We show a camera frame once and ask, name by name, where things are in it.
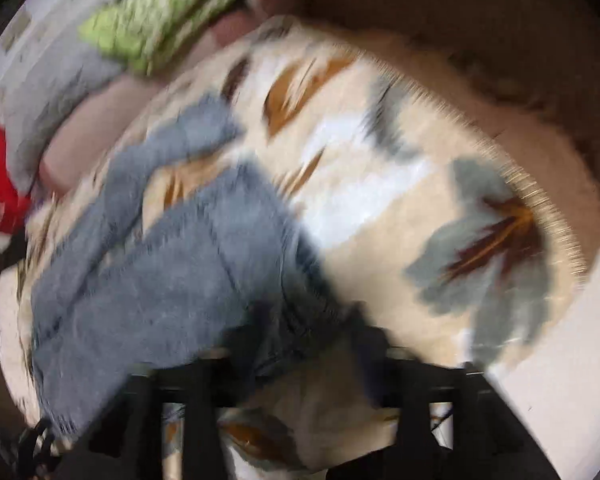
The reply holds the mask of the cream leaf-print fleece blanket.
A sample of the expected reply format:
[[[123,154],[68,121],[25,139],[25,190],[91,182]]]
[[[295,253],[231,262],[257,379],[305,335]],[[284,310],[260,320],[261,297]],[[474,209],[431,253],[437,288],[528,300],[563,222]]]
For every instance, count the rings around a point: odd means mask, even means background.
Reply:
[[[207,94],[227,102],[242,134],[155,171],[129,241],[222,170],[253,162],[348,316],[360,304],[427,364],[505,376],[565,315],[600,248],[596,187],[560,133],[498,112],[433,53],[269,21],[162,89],[28,220],[26,258],[0,277],[1,368],[28,424],[45,417],[31,360],[34,284],[117,154]],[[343,326],[221,420],[242,477],[294,477],[378,450],[398,413],[364,396]]]

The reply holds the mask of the green patterned cloth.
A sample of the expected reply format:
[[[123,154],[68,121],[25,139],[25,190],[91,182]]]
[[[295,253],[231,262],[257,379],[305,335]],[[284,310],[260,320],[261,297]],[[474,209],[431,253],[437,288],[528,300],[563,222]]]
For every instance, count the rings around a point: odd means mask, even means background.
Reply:
[[[162,70],[238,0],[110,0],[79,27],[87,44],[151,76]]]

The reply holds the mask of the blue denim pants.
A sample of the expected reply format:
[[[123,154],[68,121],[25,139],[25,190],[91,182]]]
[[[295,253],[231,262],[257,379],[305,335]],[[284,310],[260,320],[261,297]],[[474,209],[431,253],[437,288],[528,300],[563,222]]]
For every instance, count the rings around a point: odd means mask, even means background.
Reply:
[[[133,365],[188,363],[255,304],[266,310],[252,369],[261,385],[315,356],[346,324],[349,306],[253,162],[222,170],[129,241],[155,171],[241,134],[227,102],[207,94],[117,154],[34,284],[32,370],[42,413],[64,436],[82,434]]]

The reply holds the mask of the grey quilted blanket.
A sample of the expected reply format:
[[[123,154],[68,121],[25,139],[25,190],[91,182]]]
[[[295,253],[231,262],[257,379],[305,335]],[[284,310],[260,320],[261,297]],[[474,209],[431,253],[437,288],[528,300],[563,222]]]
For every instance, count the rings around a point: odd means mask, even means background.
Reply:
[[[6,168],[19,194],[30,192],[42,154],[64,120],[123,70],[75,30],[44,51],[5,103]]]

